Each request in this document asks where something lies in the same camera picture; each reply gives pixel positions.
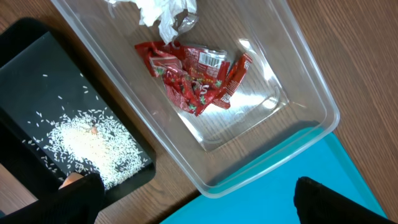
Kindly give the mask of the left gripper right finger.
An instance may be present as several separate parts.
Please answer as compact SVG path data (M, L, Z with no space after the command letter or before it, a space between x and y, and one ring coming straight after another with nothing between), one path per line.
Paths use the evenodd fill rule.
M301 224L397 224L309 177L296 182L294 205Z

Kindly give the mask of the orange food cube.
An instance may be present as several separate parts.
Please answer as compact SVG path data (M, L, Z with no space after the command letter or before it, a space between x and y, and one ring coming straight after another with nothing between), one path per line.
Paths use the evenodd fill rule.
M59 187L59 189L62 189L70 184L72 184L73 182L81 179L83 176L79 173L76 172L72 172L62 183L62 185Z

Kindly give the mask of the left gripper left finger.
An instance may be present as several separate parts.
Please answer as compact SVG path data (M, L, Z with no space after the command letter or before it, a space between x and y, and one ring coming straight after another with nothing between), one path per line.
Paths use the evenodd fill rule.
M1 224L94 223L104 200L99 174L86 175L20 210L1 218Z

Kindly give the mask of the small red ketchup packet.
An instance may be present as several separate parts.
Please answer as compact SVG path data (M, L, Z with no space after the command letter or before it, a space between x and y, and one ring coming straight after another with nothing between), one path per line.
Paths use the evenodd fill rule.
M248 53L244 53L229 71L226 85L212 101L214 105L226 110L230 108L230 99L240 86L251 64L252 58Z

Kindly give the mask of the large red snack wrapper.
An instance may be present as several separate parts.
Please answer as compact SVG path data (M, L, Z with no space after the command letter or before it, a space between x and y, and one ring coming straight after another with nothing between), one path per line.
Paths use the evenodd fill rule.
M225 86L230 66L225 50L175 40L144 42L134 46L150 75L161 78L169 100L199 116Z

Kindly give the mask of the white napkin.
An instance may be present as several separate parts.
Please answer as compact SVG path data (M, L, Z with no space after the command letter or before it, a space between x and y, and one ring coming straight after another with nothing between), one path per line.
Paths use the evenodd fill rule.
M169 44L188 32L198 21L196 0L105 0L108 4L132 2L140 10L140 25L159 23L159 34Z

